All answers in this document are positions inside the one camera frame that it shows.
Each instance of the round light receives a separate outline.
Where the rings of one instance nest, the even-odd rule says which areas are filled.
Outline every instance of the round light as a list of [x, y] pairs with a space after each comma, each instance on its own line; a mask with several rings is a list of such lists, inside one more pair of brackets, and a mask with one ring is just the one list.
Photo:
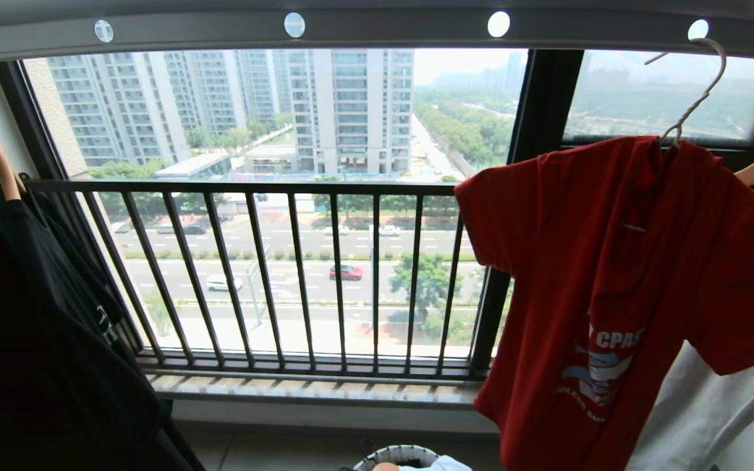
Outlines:
[[111, 43], [115, 38], [113, 25], [105, 19], [99, 19], [95, 22], [95, 36], [102, 43]]
[[304, 35], [304, 28], [304, 17], [301, 14], [288, 12], [284, 17], [284, 31], [287, 31], [291, 38], [301, 38]]
[[706, 38], [709, 33], [709, 22], [704, 19], [698, 19], [689, 27], [689, 41], [691, 39]]
[[494, 38], [502, 38], [511, 27], [511, 17], [506, 12], [495, 12], [488, 19], [488, 33]]

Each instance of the floor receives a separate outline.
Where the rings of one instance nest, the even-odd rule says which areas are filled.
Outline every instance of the floor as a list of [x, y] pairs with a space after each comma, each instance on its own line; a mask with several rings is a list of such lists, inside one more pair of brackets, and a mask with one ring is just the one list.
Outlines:
[[[371, 438], [368, 432], [321, 432], [308, 429], [303, 433], [288, 430], [272, 432], [224, 432], [200, 427], [183, 427], [194, 452], [207, 471], [337, 471], [353, 467], [362, 454], [359, 440], [368, 438], [374, 450], [388, 445], [409, 444], [409, 436], [393, 441], [388, 436]], [[421, 440], [416, 445], [436, 453], [448, 454], [476, 471], [500, 471], [499, 446], [496, 442], [467, 442], [444, 439]]]

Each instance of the laundry basket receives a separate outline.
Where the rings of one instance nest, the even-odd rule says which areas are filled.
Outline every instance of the laundry basket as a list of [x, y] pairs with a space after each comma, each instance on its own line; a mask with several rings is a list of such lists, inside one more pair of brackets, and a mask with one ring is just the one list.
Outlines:
[[429, 468], [437, 459], [438, 454], [429, 448], [417, 445], [392, 445], [380, 448], [376, 452], [369, 454], [353, 467], [353, 471], [371, 471], [374, 469], [374, 466], [377, 466], [381, 462], [414, 465], [416, 468]]

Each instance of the white car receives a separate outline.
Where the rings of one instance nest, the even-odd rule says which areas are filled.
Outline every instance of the white car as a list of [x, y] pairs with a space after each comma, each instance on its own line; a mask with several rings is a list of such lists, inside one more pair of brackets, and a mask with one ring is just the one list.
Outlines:
[[[339, 226], [339, 235], [341, 235], [341, 236], [347, 236], [348, 235], [348, 230], [350, 230], [350, 229], [348, 229], [345, 226]], [[328, 227], [325, 228], [325, 235], [326, 236], [332, 236], [333, 235], [333, 227], [332, 226], [328, 226]]]
[[399, 236], [401, 234], [401, 228], [387, 224], [387, 226], [380, 227], [379, 233], [381, 236]]
[[[209, 287], [209, 291], [228, 291], [228, 284], [225, 283], [225, 275], [209, 275], [206, 278], [206, 286]], [[234, 291], [240, 291], [243, 287], [243, 281], [240, 278], [234, 278]]]

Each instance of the car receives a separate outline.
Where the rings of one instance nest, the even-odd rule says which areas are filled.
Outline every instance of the car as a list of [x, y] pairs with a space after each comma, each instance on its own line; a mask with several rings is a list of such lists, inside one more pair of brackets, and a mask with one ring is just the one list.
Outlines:
[[[359, 281], [363, 279], [363, 269], [359, 268], [359, 266], [340, 265], [339, 270], [342, 271], [343, 280]], [[336, 266], [331, 266], [330, 268], [330, 279], [336, 279]]]
[[[339, 226], [339, 235], [341, 236], [347, 236], [348, 235], [348, 229], [345, 226]], [[328, 226], [325, 228], [325, 235], [326, 236], [332, 236], [333, 235], [333, 226]]]
[[156, 233], [157, 234], [172, 234], [173, 224], [169, 222], [163, 222], [162, 224], [159, 224], [159, 226], [156, 227]]
[[[213, 274], [206, 278], [206, 286], [209, 291], [228, 291], [228, 284], [225, 283], [225, 275]], [[243, 287], [243, 281], [240, 278], [234, 278], [234, 291], [240, 291]]]
[[398, 226], [392, 226], [386, 224], [386, 226], [380, 227], [381, 236], [399, 236], [401, 234], [401, 228]]
[[113, 223], [113, 232], [116, 234], [126, 234], [128, 232], [131, 232], [131, 230], [132, 224], [130, 223], [130, 221]]
[[194, 235], [200, 235], [205, 234], [207, 232], [207, 229], [203, 224], [188, 224], [188, 226], [182, 227], [182, 232], [186, 234]]

